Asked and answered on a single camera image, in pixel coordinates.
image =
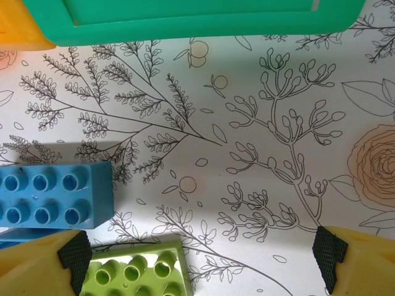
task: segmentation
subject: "plastic toy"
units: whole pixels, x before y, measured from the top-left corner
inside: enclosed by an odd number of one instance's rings
[[[192,296],[181,241],[95,253],[80,296]]]
[[[31,17],[22,0],[1,0],[0,51],[42,51],[55,48]]]
[[[63,229],[50,228],[11,228],[0,232],[0,249],[18,245],[22,242],[30,242],[44,236],[63,231]]]
[[[346,30],[365,0],[23,0],[59,46]]]
[[[111,163],[0,168],[0,227],[93,229],[114,215]]]

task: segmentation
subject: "orange toy piece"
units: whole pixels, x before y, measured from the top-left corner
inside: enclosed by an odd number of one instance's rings
[[[55,48],[45,38],[22,0],[0,0],[0,52]]]

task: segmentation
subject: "lego stud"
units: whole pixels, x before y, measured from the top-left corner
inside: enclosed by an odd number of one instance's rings
[[[172,252],[162,253],[155,262],[154,272],[158,278],[167,278],[174,268],[174,256]]]
[[[66,209],[64,218],[69,225],[75,226],[84,222],[89,216],[89,205],[84,200],[78,200],[72,207]]]
[[[35,220],[41,225],[48,225],[57,219],[59,211],[55,202],[47,203],[35,211]]]
[[[30,217],[30,209],[27,203],[21,202],[6,211],[6,219],[11,224],[20,224]]]
[[[52,173],[42,173],[33,178],[33,187],[37,191],[48,191],[56,185],[56,177]]]
[[[4,179],[4,187],[9,192],[24,190],[27,186],[27,177],[21,171],[8,175]]]
[[[119,263],[115,260],[109,260],[103,264],[94,274],[94,279],[100,286],[105,286],[117,276]]]
[[[123,294],[117,289],[110,290],[108,295],[110,295],[110,296],[123,296]]]
[[[133,296],[151,296],[151,293],[146,287],[140,287],[138,288],[136,293],[133,294]]]
[[[86,178],[81,170],[76,169],[63,177],[62,184],[67,191],[77,191],[84,188]]]
[[[147,260],[143,256],[135,256],[123,269],[125,279],[130,282],[137,281],[147,268]]]
[[[162,296],[181,296],[181,290],[178,285],[173,282],[165,288]]]

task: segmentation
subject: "black textured grip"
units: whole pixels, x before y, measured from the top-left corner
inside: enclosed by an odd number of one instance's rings
[[[79,296],[82,284],[88,271],[89,262],[92,259],[91,245],[85,231],[80,231],[58,252],[63,268],[69,268],[72,273],[70,285],[76,296]]]
[[[343,262],[347,247],[348,244],[345,241],[323,226],[318,227],[314,239],[313,254],[329,294],[332,294],[337,281],[336,264]]]

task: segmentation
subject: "orange rose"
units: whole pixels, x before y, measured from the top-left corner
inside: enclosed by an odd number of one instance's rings
[[[11,66],[17,58],[17,51],[0,51],[0,70]]]
[[[395,208],[395,126],[380,125],[355,144],[348,168],[360,201],[369,208]]]

